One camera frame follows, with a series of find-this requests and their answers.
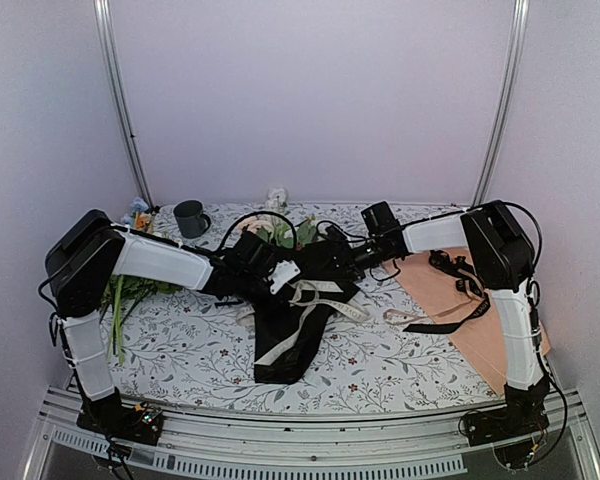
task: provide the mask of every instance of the orange cloth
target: orange cloth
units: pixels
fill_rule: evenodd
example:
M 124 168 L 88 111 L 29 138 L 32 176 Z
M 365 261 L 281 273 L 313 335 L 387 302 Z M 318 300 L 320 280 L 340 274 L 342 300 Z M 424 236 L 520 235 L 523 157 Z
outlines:
M 451 258 L 464 255 L 467 261 L 473 264 L 471 254 L 467 250 L 452 248 L 445 251 Z M 467 302 L 467 296 L 456 290 L 454 277 L 429 265 L 429 253 L 411 255 L 402 261 L 397 261 L 397 264 L 401 273 L 396 280 L 427 315 L 434 316 Z M 390 274 L 395 272 L 391 264 L 385 264 L 385 268 Z M 482 375 L 493 391 L 503 395 L 507 354 L 498 310 L 493 299 L 490 300 L 492 300 L 491 308 L 486 314 L 467 321 L 458 331 L 449 335 L 449 339 L 473 368 Z M 472 302 L 442 318 L 433 318 L 433 321 L 435 323 L 458 322 L 469 315 L 478 304 L 478 301 Z M 546 355 L 550 348 L 547 334 L 542 328 L 542 353 Z

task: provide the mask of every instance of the blue flower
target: blue flower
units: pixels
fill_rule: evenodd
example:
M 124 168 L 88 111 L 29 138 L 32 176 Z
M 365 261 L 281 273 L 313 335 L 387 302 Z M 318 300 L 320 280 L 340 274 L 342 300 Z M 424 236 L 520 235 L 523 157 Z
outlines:
M 131 202 L 131 211 L 133 213 L 143 213 L 147 210 L 149 210 L 149 205 L 140 197 L 134 198 L 133 202 Z

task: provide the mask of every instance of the vent grille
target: vent grille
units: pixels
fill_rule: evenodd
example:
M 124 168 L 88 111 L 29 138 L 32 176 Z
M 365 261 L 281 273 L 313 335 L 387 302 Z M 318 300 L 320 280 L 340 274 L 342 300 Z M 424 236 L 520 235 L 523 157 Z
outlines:
M 88 433 L 56 427 L 53 440 L 91 455 L 107 456 L 107 442 Z M 185 455 L 162 452 L 155 452 L 152 457 L 153 462 L 148 464 L 134 462 L 133 457 L 128 460 L 128 463 L 201 480 L 424 480 L 467 472 L 461 455 L 404 464 L 314 468 L 258 467 L 238 464 L 227 466 L 226 463 L 207 462 Z

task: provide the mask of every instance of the black strap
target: black strap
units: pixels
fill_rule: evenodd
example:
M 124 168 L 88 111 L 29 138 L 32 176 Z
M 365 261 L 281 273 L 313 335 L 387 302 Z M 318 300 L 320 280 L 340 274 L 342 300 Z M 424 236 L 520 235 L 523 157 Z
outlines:
M 469 272 L 472 275 L 474 275 L 475 272 L 473 266 L 469 265 L 465 259 L 466 257 L 456 257 L 455 260 L 451 260 L 451 257 L 449 257 L 447 252 L 442 250 L 432 250 L 429 257 L 429 264 L 431 264 L 431 266 L 437 270 L 446 273 L 447 275 L 458 278 L 456 281 L 456 289 L 459 292 L 467 293 L 466 286 L 468 284 L 469 289 L 475 295 L 484 296 L 482 302 L 480 302 L 480 305 L 478 305 L 473 312 L 459 322 L 443 324 L 412 323 L 405 328 L 403 332 L 449 335 L 450 333 L 458 330 L 465 322 L 473 320 L 474 318 L 479 318 L 489 311 L 489 308 L 491 307 L 489 295 L 487 295 L 479 285 L 476 285 L 472 278 L 462 274 L 462 271 Z

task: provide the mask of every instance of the floral tablecloth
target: floral tablecloth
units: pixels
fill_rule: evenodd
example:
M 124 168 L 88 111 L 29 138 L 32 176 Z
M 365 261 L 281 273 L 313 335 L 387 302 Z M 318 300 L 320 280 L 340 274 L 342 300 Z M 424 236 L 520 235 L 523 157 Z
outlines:
M 294 223 L 310 216 L 329 219 L 365 233 L 360 216 L 365 207 L 290 205 L 288 216 Z M 210 230 L 185 243 L 214 248 L 235 219 L 257 208 L 262 205 L 207 205 Z M 175 238 L 172 210 L 160 211 L 155 228 Z M 407 221 L 446 208 L 393 205 L 393 210 Z M 381 269 L 375 273 L 385 275 Z M 125 363 L 113 356 L 109 361 L 114 381 L 122 393 L 136 397 L 252 412 L 404 412 L 493 400 L 493 391 L 446 336 L 403 333 L 383 320 L 388 308 L 422 313 L 398 283 L 367 277 L 359 286 L 354 300 L 372 319 L 356 324 L 332 316 L 311 367 L 293 385 L 255 383 L 254 331 L 236 324 L 239 307 L 216 307 L 216 298 L 191 291 L 158 294 L 134 310 L 124 324 Z M 103 338 L 110 328 L 108 315 Z

